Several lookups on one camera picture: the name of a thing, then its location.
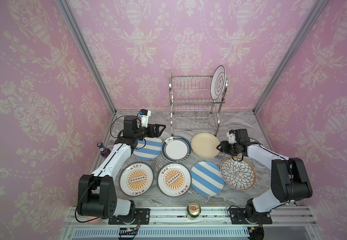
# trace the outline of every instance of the purple bottle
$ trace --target purple bottle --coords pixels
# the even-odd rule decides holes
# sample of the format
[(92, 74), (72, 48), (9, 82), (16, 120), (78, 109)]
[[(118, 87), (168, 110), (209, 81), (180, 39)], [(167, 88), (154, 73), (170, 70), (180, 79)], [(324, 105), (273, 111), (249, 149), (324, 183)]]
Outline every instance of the purple bottle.
[(102, 142), (98, 142), (97, 147), (100, 149), (100, 155), (104, 158), (107, 158), (108, 155), (111, 153), (111, 150), (106, 148)]

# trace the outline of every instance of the robotic arm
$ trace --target robotic arm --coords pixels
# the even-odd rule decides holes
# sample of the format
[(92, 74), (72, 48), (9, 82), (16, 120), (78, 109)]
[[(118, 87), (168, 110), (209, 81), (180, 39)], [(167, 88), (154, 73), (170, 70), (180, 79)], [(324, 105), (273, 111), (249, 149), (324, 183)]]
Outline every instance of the robotic arm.
[[(131, 200), (116, 197), (114, 180), (124, 162), (131, 156), (138, 140), (145, 137), (160, 137), (165, 125), (148, 124), (151, 111), (142, 109), (140, 127), (137, 116), (124, 117), (124, 129), (118, 134), (112, 152), (91, 175), (83, 175), (79, 180), (76, 211), (81, 216), (111, 218), (121, 216), (123, 222), (131, 222), (135, 215), (135, 204)], [(100, 187), (100, 193), (92, 193)]]
[(245, 216), (251, 222), (261, 221), (272, 209), (289, 200), (302, 200), (312, 196), (312, 188), (304, 163), (299, 158), (277, 154), (258, 142), (251, 142), (247, 129), (230, 130), (228, 141), (222, 141), (217, 149), (231, 156), (242, 154), (271, 170), (271, 188), (262, 195), (247, 201)]

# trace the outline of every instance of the black cable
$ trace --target black cable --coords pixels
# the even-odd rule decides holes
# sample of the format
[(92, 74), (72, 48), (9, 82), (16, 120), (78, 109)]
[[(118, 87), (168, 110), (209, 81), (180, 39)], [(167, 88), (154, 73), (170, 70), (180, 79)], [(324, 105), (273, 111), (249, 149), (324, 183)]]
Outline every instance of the black cable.
[(231, 158), (232, 158), (232, 160), (234, 160), (234, 161), (241, 162), (241, 161), (243, 161), (244, 155), (242, 154), (242, 159), (241, 159), (241, 160), (234, 159), (234, 156), (232, 156), (232, 155), (231, 155)]
[(127, 115), (120, 116), (120, 117), (116, 118), (115, 121), (113, 121), (113, 123), (112, 123), (111, 126), (109, 127), (109, 134), (111, 135), (111, 137), (116, 138), (116, 137), (114, 137), (114, 136), (112, 135), (112, 126), (113, 126), (113, 124), (114, 124), (114, 123), (116, 122), (116, 120), (118, 120), (119, 118), (121, 118), (121, 117), (126, 117), (126, 116), (127, 116)]
[(136, 114), (137, 119), (139, 119), (139, 127), (142, 127), (142, 119), (139, 117), (139, 112)]
[(258, 227), (258, 228), (255, 228), (255, 230), (261, 231), (261, 233), (252, 234), (252, 236), (251, 236), (251, 234), (250, 234), (249, 239), (251, 239), (251, 240), (263, 239), (263, 238), (261, 237), (261, 236), (264, 236), (264, 235), (265, 235), (263, 226)]
[[(256, 142), (258, 142), (260, 145), (262, 145), (258, 140), (256, 140), (255, 138), (252, 138), (252, 137), (249, 137), (253, 140), (255, 140)], [(282, 157), (282, 156), (279, 156), (281, 157), (282, 159), (284, 159), (286, 161), (286, 164), (287, 164), (287, 168), (288, 168), (288, 172), (290, 173), (291, 175), (291, 198), (292, 198), (292, 195), (293, 195), (293, 175), (292, 175), (292, 171), (291, 171), (291, 168), (290, 168), (290, 164), (288, 163), (288, 161)]]
[(119, 233), (119, 239), (123, 238), (122, 236), (129, 236), (129, 235), (133, 235), (131, 240), (133, 240), (136, 237), (137, 233), (139, 232), (139, 228), (141, 226), (140, 217), (139, 217), (139, 215), (136, 215), (136, 216), (139, 218), (139, 221), (138, 221), (136, 227), (133, 228), (133, 230), (131, 232)]
[(281, 157), (282, 159), (284, 159), (284, 161), (286, 161), (288, 173), (291, 175), (291, 196), (290, 196), (291, 199), (288, 201), (288, 203), (290, 203), (292, 200), (292, 195), (293, 195), (293, 174), (292, 174), (291, 167), (290, 167), (290, 164), (288, 163), (288, 161), (282, 156), (279, 156), (279, 157)]
[[(107, 164), (109, 164), (109, 162), (111, 161), (111, 159), (104, 165), (103, 169), (107, 166)], [(80, 220), (77, 218), (77, 216), (76, 216), (76, 212), (77, 212), (77, 207), (79, 206), (79, 204), (80, 204), (81, 200), (83, 199), (84, 195), (88, 192), (88, 190), (89, 190), (89, 189), (91, 188), (91, 186), (95, 183), (96, 179), (99, 177), (99, 175), (100, 175), (102, 172), (103, 172), (103, 170), (100, 171), (100, 173), (95, 177), (95, 179), (92, 181), (92, 183), (88, 186), (88, 188), (85, 190), (85, 192), (84, 192), (83, 195), (81, 196), (80, 200), (77, 202), (76, 208), (75, 208), (75, 219), (76, 219), (76, 221), (81, 222), (81, 223), (85, 223), (85, 222), (90, 222), (90, 221), (93, 221), (93, 220), (95, 220), (95, 219), (100, 218), (100, 217), (97, 217), (97, 218), (94, 218), (94, 219), (91, 219), (91, 220), (87, 220), (87, 221), (80, 221)]]
[(145, 138), (144, 138), (143, 140), (144, 140), (144, 146), (142, 146), (141, 148), (136, 148), (136, 147), (135, 147), (135, 149), (136, 149), (136, 150), (142, 149), (143, 147), (145, 147), (145, 146), (146, 146), (147, 141), (145, 140)]
[(249, 138), (255, 140), (255, 141), (258, 142), (260, 145), (262, 145), (262, 144), (261, 144), (258, 140), (256, 140), (255, 138), (252, 138), (252, 137), (249, 137)]
[(233, 208), (233, 207), (235, 207), (235, 208), (239, 208), (239, 209), (242, 209), (241, 207), (239, 207), (239, 206), (235, 206), (235, 205), (233, 205), (233, 206), (230, 206), (228, 209), (227, 209), (227, 215), (229, 216), (229, 217), (231, 217), (231, 215), (229, 214), (229, 211), (231, 210), (231, 208)]

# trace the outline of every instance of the white plate with black design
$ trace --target white plate with black design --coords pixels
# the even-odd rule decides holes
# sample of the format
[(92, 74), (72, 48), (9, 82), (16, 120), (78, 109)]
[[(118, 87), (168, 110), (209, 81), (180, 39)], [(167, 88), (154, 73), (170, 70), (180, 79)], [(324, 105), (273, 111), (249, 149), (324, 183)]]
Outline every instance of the white plate with black design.
[(178, 197), (186, 193), (191, 185), (191, 174), (179, 163), (165, 165), (157, 176), (157, 185), (162, 193)]
[(211, 98), (216, 100), (222, 94), (225, 86), (225, 68), (223, 65), (220, 65), (212, 77), (211, 81)]
[(220, 165), (220, 173), (228, 186), (244, 191), (251, 189), (255, 185), (256, 172), (248, 161), (241, 160), (240, 157), (224, 159)]
[(128, 196), (139, 196), (152, 185), (153, 171), (150, 166), (136, 162), (126, 167), (120, 176), (119, 185), (123, 193)]
[(182, 162), (192, 152), (190, 142), (184, 137), (169, 137), (161, 146), (163, 157), (170, 162)]

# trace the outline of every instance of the pink damask wallpaper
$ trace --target pink damask wallpaper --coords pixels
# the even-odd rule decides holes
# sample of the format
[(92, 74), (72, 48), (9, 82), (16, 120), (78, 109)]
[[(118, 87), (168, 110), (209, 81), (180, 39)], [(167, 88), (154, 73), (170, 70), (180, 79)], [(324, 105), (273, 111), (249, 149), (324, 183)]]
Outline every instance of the pink damask wallpaper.
[(315, 0), (68, 0), (117, 109), (169, 109), (168, 71), (229, 78), (253, 109)]
[(0, 1), (0, 239), (58, 239), (110, 121), (55, 1)]
[(347, 239), (347, 0), (328, 2), (259, 118), (274, 150), (304, 160), (326, 240)]

